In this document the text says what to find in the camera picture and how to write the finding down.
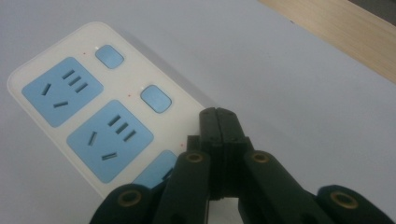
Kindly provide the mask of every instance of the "wooden floor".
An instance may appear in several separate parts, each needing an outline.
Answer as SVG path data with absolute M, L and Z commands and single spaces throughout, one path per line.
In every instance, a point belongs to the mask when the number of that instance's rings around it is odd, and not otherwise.
M 260 0 L 396 84 L 396 27 L 347 0 Z

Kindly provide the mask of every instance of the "white table surface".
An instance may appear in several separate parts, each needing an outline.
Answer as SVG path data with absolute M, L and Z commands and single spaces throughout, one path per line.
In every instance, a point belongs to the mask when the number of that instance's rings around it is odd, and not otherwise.
M 396 86 L 265 5 L 1 0 L 0 223 L 88 223 L 102 201 L 7 91 L 13 70 L 90 21 L 235 112 L 305 189 L 346 186 L 396 220 Z M 212 203 L 209 222 L 241 223 L 229 206 Z

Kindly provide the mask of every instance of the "dark floor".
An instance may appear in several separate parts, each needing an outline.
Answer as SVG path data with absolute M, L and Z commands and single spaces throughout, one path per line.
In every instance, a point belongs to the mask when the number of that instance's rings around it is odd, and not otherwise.
M 349 0 L 396 26 L 396 0 Z

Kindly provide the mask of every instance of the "extension socket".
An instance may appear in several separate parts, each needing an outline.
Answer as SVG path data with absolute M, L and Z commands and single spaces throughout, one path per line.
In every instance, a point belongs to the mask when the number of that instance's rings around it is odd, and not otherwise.
M 102 197 L 134 180 L 163 181 L 204 109 L 101 22 L 24 64 L 7 86 Z

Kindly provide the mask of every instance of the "wooden surface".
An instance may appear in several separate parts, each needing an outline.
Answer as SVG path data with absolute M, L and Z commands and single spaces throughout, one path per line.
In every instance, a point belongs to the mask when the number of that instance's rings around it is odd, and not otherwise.
M 396 84 L 396 27 L 347 0 L 260 0 Z

